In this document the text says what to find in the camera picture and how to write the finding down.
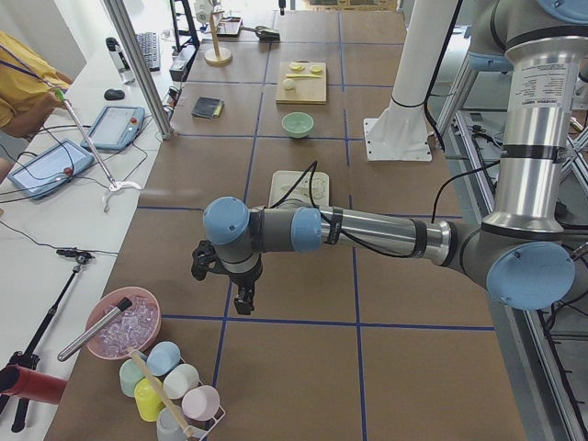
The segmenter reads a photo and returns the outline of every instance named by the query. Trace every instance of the grid floor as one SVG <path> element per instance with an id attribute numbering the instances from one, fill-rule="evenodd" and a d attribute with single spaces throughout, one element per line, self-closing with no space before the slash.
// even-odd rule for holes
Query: grid floor
<path id="1" fill-rule="evenodd" d="M 213 441 L 524 439 L 486 297 L 462 275 L 345 246 L 265 254 L 249 317 L 235 313 L 227 277 L 190 275 L 202 210 L 222 196 L 265 205 L 276 170 L 318 160 L 332 205 L 423 219 L 449 178 L 435 150 L 426 164 L 366 158 L 363 118 L 389 104 L 401 16 L 264 11 L 247 20 L 282 40 L 224 40 L 233 60 L 221 68 L 205 64 L 203 44 L 172 120 L 179 136 L 158 153 L 106 292 L 139 285 L 158 298 L 158 340 L 178 343 L 220 392 L 227 416 Z M 302 57 L 327 61 L 328 103 L 277 105 L 279 62 Z M 219 119 L 190 116 L 199 96 L 225 101 Z M 315 117 L 310 138 L 281 132 L 293 110 Z M 439 213 L 460 220 L 453 190 Z M 155 439 L 119 393 L 118 369 L 83 352 L 46 439 Z"/>

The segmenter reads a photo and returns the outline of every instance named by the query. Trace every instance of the white desk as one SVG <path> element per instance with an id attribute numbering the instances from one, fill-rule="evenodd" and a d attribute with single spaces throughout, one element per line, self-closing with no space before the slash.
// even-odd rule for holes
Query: white desk
<path id="1" fill-rule="evenodd" d="M 162 55 L 162 70 L 153 74 L 161 98 L 172 85 L 168 66 L 171 57 Z M 123 85 L 112 61 L 104 50 L 98 51 L 77 77 L 67 98 L 83 124 L 92 124 L 99 111 L 108 102 L 104 91 L 110 87 L 123 89 L 122 105 L 144 106 L 151 112 L 137 84 Z M 45 126 L 72 124 L 65 110 L 57 109 Z M 82 135 L 77 129 L 53 130 L 58 139 L 70 138 L 79 142 Z M 136 145 L 146 151 L 147 158 L 130 176 L 144 186 L 159 149 L 161 137 L 151 122 Z M 38 135 L 27 148 L 41 153 L 54 145 L 51 135 Z M 133 146 L 107 160 L 112 175 L 122 180 L 144 157 Z M 99 165 L 93 166 L 82 176 L 96 179 L 107 185 L 108 181 Z M 14 190 L 6 180 L 0 193 Z M 139 191 L 125 189 L 115 193 L 109 201 L 110 211 L 105 213 L 102 195 L 105 189 L 97 183 L 75 179 L 41 201 L 22 200 L 0 204 L 5 214 L 0 218 L 8 225 L 26 232 L 37 241 L 56 246 L 75 246 L 81 249 L 117 252 L 122 244 L 130 220 L 135 211 Z M 20 193 L 0 196 L 0 200 L 21 198 Z M 55 254 L 48 247 L 37 246 L 22 235 L 0 225 L 0 268 L 2 268 L 2 308 L 0 308 L 0 363 L 6 363 L 17 350 L 24 351 L 37 331 L 49 307 L 57 300 L 65 282 L 72 273 L 75 262 Z M 61 378 L 69 378 L 75 356 L 67 362 L 57 361 L 57 354 L 85 328 L 85 321 L 101 297 L 107 278 L 115 262 L 115 256 L 94 254 L 95 259 L 83 267 L 66 293 L 35 353 L 41 357 L 38 371 Z M 0 417 L 0 437 L 11 440 L 38 440 L 47 432 L 56 406 L 32 401 L 28 409 L 27 427 L 19 434 L 11 434 L 18 399 L 13 397 Z"/>

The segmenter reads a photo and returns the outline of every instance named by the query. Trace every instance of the white bottle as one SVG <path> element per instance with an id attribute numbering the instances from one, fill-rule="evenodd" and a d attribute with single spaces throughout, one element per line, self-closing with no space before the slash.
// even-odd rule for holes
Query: white bottle
<path id="1" fill-rule="evenodd" d="M 125 54 L 119 45 L 119 42 L 114 37 L 107 38 L 108 53 L 114 63 L 115 67 L 119 71 L 120 79 L 125 85 L 130 85 L 135 81 L 135 74 L 130 69 L 129 63 L 125 58 Z"/>

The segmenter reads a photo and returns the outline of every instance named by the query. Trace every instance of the clear plastic ice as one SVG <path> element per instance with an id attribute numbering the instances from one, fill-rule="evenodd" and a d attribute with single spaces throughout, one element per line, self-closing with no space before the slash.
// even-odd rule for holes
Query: clear plastic ice
<path id="1" fill-rule="evenodd" d="M 124 356 L 130 348 L 139 348 L 152 335 L 157 323 L 157 307 L 143 296 L 132 296 L 132 305 L 119 317 L 102 329 L 98 339 L 98 351 L 107 357 Z M 115 306 L 104 309 L 107 314 Z"/>

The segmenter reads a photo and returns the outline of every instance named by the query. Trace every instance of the wooden cutting board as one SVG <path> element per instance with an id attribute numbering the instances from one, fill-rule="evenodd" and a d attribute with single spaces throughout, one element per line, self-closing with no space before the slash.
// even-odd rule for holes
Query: wooden cutting board
<path id="1" fill-rule="evenodd" d="M 281 104 L 326 104 L 327 102 L 327 64 L 326 62 L 296 62 L 302 69 L 293 70 L 291 62 L 279 65 L 277 76 L 276 102 Z M 311 66 L 321 66 L 321 78 L 293 78 L 296 87 L 286 90 L 283 86 L 287 74 L 312 74 Z"/>

